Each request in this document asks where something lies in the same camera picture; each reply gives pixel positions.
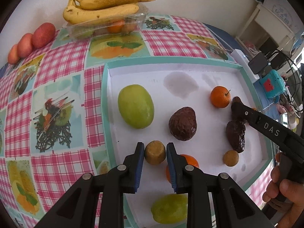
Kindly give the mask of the person's right hand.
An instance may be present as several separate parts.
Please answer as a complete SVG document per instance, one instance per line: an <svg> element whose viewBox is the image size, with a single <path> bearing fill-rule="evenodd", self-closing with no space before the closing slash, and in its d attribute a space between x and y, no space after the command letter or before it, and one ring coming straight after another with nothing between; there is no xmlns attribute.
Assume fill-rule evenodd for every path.
<svg viewBox="0 0 304 228"><path fill-rule="evenodd" d="M282 179L280 185L278 185L281 175L279 168L281 155L281 152L275 155L278 165L271 171L271 181L267 185L262 199L268 203L279 196L292 203L290 209L277 222L275 227L303 227L303 184Z"/></svg>

